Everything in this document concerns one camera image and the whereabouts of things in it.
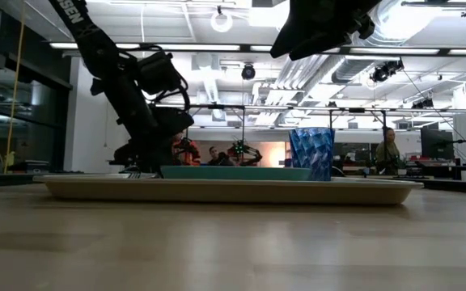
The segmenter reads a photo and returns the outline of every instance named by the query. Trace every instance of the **teal container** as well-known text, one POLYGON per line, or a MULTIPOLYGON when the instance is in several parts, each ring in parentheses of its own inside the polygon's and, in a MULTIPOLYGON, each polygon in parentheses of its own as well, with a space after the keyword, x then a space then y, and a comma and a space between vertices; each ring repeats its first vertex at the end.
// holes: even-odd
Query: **teal container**
POLYGON ((264 167, 161 167, 165 179, 307 181, 311 170, 264 167))

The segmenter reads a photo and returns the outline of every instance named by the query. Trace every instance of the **table surface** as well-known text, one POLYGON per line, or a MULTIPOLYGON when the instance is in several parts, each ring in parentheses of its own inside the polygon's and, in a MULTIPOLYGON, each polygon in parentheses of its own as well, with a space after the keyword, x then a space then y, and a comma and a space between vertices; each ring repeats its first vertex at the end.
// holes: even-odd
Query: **table surface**
POLYGON ((466 194, 400 207, 72 202, 0 188, 0 290, 466 289, 466 194))

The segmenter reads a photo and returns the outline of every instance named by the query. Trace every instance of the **beige tray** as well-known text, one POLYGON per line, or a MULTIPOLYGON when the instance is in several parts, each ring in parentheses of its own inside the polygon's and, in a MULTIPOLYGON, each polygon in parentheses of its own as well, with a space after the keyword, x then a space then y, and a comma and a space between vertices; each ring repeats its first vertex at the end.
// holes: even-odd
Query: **beige tray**
POLYGON ((398 205, 422 183, 334 178, 332 182, 128 179, 128 175, 46 175, 53 196, 82 200, 398 205))

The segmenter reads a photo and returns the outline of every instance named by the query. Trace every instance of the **computer monitor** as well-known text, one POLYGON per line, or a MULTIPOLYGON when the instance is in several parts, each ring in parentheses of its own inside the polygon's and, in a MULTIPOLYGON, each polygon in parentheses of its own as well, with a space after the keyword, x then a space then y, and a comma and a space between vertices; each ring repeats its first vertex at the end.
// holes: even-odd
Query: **computer monitor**
POLYGON ((427 158, 454 159, 452 133, 435 129, 422 129, 422 156, 427 158))

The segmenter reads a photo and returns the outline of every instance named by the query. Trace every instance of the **person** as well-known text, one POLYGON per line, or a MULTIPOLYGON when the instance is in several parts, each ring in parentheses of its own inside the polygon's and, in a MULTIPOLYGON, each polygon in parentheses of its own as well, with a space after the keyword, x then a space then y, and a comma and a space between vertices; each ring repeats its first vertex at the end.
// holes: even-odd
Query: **person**
POLYGON ((210 147, 211 161, 208 162, 208 166, 234 166, 235 164, 229 159, 229 156, 225 153, 219 153, 217 148, 210 147))
POLYGON ((375 153, 375 160, 377 171, 381 172, 386 170, 385 174, 387 175, 398 175, 398 159, 400 157, 400 152, 395 144, 395 131, 390 128, 384 130, 386 135, 386 151, 384 151, 384 141, 382 141, 379 146, 377 146, 377 151, 375 153))
POLYGON ((184 137, 184 132, 177 133, 172 143, 174 165, 177 166, 199 166, 201 155, 195 141, 184 137))

